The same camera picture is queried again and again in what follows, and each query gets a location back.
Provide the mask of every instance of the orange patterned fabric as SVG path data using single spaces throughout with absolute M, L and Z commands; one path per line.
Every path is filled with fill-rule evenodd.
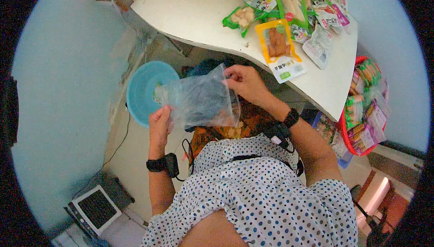
M 207 145 L 207 143 L 210 141 L 257 136 L 262 133 L 263 125 L 267 125 L 275 121 L 268 112 L 242 98 L 240 98 L 240 105 L 241 114 L 238 127 L 197 126 L 195 128 L 193 138 L 191 140 L 193 159 L 198 156 L 203 147 L 205 147 L 205 145 Z

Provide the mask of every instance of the hand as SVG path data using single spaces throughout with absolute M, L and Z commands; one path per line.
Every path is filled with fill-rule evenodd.
M 274 97 L 253 67 L 233 65 L 224 72 L 229 76 L 228 87 L 250 103 L 263 107 L 266 100 Z
M 165 155 L 167 136 L 170 133 L 170 108 L 165 105 L 149 115 L 149 159 Z

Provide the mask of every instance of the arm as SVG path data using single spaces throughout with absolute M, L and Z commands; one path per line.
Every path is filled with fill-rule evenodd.
M 170 108 L 166 105 L 149 116 L 149 155 L 148 159 L 159 159 L 165 155 Z M 152 216 L 165 212 L 172 204 L 175 188 L 166 171 L 150 172 L 149 197 Z
M 269 112 L 278 121 L 284 121 L 290 107 L 272 95 L 253 67 L 234 65 L 226 69 L 230 76 L 228 86 Z M 321 179 L 342 180 L 336 155 L 321 135 L 303 119 L 290 128 L 291 142 L 303 160 L 307 185 Z

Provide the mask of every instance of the blue plastic basin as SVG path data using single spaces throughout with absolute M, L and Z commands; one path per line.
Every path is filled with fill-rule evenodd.
M 127 106 L 139 125 L 149 127 L 149 115 L 161 107 L 152 98 L 157 84 L 165 85 L 174 80 L 179 80 L 176 71 L 158 60 L 145 63 L 133 74 L 127 87 Z

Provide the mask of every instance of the yellow snack package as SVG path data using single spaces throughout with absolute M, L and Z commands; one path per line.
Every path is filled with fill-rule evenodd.
M 255 27 L 265 61 L 279 83 L 307 72 L 295 53 L 290 28 L 284 19 L 266 22 Z

